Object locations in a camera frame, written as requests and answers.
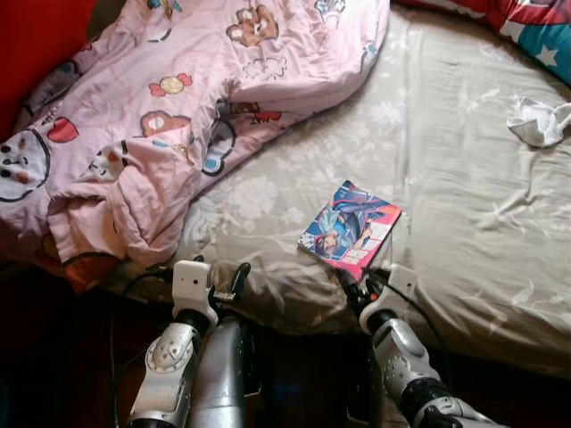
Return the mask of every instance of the red pillow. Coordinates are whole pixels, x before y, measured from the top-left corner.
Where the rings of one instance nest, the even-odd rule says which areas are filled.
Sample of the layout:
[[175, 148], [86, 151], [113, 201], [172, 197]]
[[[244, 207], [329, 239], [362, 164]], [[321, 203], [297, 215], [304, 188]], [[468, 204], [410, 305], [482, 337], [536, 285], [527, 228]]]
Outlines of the red pillow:
[[511, 38], [571, 86], [569, 0], [397, 0], [458, 12]]
[[28, 92], [60, 62], [86, 43], [95, 0], [3, 2], [0, 40], [0, 142]]

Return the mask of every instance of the pink blanket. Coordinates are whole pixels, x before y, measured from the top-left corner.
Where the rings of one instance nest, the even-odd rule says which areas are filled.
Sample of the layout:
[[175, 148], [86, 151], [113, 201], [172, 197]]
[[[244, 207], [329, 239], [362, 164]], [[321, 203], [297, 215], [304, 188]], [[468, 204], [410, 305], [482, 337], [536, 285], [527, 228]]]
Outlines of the pink blanket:
[[78, 291], [120, 259], [168, 259], [199, 192], [360, 87], [388, 9], [128, 0], [0, 144], [0, 253], [63, 272]]

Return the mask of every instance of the cartoon bear print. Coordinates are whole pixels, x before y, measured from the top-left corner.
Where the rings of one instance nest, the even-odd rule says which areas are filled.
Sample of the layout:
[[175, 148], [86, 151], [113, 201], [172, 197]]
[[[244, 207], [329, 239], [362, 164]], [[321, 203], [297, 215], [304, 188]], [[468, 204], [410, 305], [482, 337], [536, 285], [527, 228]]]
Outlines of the cartoon bear print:
[[95, 158], [78, 179], [78, 181], [115, 181], [128, 165], [127, 142], [109, 144], [97, 152]]
[[241, 9], [236, 12], [236, 16], [238, 23], [226, 29], [226, 34], [233, 42], [251, 47], [264, 40], [275, 40], [279, 36], [274, 15], [263, 4], [255, 9]]
[[149, 111], [141, 117], [140, 124], [143, 136], [154, 136], [172, 129], [184, 128], [190, 125], [186, 116], [170, 116], [166, 111]]
[[36, 130], [0, 144], [0, 202], [24, 199], [46, 182], [49, 169], [50, 153]]

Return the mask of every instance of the white cloth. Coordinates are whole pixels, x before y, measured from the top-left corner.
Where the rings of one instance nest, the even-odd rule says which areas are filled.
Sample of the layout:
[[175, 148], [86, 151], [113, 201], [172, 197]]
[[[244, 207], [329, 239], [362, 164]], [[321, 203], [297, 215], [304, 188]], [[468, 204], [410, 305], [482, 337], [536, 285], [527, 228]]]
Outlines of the white cloth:
[[551, 107], [526, 96], [517, 101], [519, 117], [508, 119], [508, 128], [524, 143], [549, 147], [563, 139], [563, 131], [571, 124], [571, 103]]

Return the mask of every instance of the wrinkled fabric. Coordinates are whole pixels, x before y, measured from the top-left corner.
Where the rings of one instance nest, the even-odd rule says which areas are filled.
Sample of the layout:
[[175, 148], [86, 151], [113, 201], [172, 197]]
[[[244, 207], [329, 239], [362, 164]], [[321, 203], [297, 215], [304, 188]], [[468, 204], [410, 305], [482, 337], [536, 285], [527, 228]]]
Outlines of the wrinkled fabric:
[[0, 252], [63, 267], [80, 290], [102, 263], [166, 260], [197, 194], [360, 87], [388, 9], [128, 0], [30, 96], [2, 144]]
[[[571, 137], [550, 149], [506, 127], [524, 95], [548, 105], [569, 88], [491, 31], [394, 5], [377, 64], [357, 94], [297, 124], [197, 198], [175, 260], [202, 254], [236, 309], [282, 333], [360, 331], [331, 269], [297, 246], [343, 180], [403, 209], [375, 266], [414, 269], [397, 284], [446, 347], [568, 378], [571, 343]], [[105, 286], [137, 275], [122, 264]], [[170, 299], [160, 281], [140, 300]], [[386, 287], [379, 299], [438, 347], [426, 321]]]
[[563, 140], [571, 124], [571, 103], [555, 108], [523, 96], [517, 101], [517, 117], [508, 119], [508, 128], [533, 147], [551, 147]]

